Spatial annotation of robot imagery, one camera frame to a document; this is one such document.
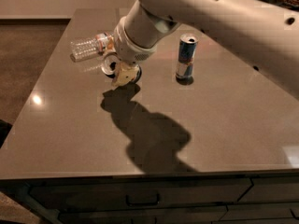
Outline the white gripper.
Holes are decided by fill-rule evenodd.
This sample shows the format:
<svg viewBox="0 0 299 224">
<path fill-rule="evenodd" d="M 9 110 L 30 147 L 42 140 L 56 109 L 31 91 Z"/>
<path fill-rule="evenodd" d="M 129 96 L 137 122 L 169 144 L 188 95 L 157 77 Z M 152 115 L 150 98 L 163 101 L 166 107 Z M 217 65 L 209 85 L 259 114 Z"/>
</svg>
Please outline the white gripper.
<svg viewBox="0 0 299 224">
<path fill-rule="evenodd" d="M 104 52 L 105 55 L 108 55 L 116 50 L 119 59 L 123 61 L 116 64 L 114 70 L 115 76 L 112 79 L 112 85 L 114 87 L 125 86 L 130 82 L 136 81 L 139 66 L 130 64 L 143 63 L 157 49 L 156 46 L 146 49 L 135 44 L 126 34 L 124 24 L 125 18 L 122 17 L 114 29 L 114 39 L 109 39 Z"/>
</svg>

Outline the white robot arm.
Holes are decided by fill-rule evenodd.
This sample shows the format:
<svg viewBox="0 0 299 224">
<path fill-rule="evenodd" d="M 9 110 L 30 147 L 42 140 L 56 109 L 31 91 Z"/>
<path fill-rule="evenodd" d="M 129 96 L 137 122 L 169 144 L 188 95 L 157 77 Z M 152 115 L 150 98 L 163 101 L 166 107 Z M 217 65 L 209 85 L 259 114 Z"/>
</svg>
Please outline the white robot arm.
<svg viewBox="0 0 299 224">
<path fill-rule="evenodd" d="M 257 0 L 136 0 L 114 30 L 116 54 L 129 65 L 140 64 L 181 24 L 204 32 L 299 96 L 299 15 Z"/>
</svg>

